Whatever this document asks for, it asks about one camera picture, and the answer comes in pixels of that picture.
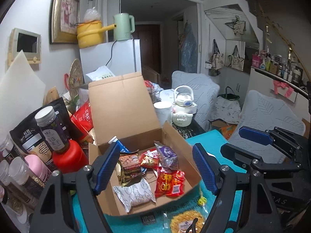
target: yellow pot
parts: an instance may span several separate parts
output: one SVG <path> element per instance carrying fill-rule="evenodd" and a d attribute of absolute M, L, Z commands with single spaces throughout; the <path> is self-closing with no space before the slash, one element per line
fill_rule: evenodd
<path fill-rule="evenodd" d="M 103 32 L 112 30 L 115 27 L 115 24 L 102 27 L 101 21 L 98 20 L 79 24 L 77 26 L 79 48 L 82 49 L 103 43 L 105 41 Z"/>

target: green electric kettle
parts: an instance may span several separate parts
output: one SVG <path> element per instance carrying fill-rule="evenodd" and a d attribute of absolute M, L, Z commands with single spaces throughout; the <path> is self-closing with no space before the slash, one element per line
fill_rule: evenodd
<path fill-rule="evenodd" d="M 120 13 L 113 16 L 114 24 L 114 41 L 128 40 L 132 38 L 132 33 L 135 31 L 135 20 L 128 13 Z"/>

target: cardboard box flap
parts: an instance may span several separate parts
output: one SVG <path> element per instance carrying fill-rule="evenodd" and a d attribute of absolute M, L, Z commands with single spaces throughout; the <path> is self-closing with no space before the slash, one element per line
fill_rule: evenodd
<path fill-rule="evenodd" d="M 139 72 L 91 82 L 89 97 L 97 144 L 161 127 Z"/>

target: yellow pot handle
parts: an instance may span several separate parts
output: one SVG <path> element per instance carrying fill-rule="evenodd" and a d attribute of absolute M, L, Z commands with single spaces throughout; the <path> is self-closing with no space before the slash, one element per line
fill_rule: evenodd
<path fill-rule="evenodd" d="M 87 35 L 103 33 L 105 31 L 112 30 L 112 29 L 114 29 L 116 27 L 117 27 L 116 24 L 111 24 L 111 25 L 102 27 L 100 29 L 95 29 L 95 30 L 89 30 L 89 31 L 81 32 L 80 34 L 77 35 L 77 38 L 79 39 L 79 38 L 82 38 L 82 37 L 87 36 Z"/>

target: chair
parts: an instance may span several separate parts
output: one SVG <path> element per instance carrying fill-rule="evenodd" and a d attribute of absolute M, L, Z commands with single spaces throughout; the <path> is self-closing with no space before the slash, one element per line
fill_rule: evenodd
<path fill-rule="evenodd" d="M 194 102 L 197 104 L 197 113 L 194 120 L 205 130 L 210 127 L 209 117 L 215 105 L 219 92 L 219 85 L 205 74 L 189 74 L 181 71 L 172 73 L 172 88 L 187 85 L 192 88 Z"/>
<path fill-rule="evenodd" d="M 285 155 L 271 145 L 264 146 L 241 138 L 239 128 L 248 126 L 265 131 L 273 130 L 276 126 L 299 135 L 305 132 L 302 120 L 296 117 L 283 100 L 262 95 L 256 90 L 248 92 L 241 115 L 241 122 L 229 138 L 229 143 L 261 156 L 266 163 L 282 163 Z"/>

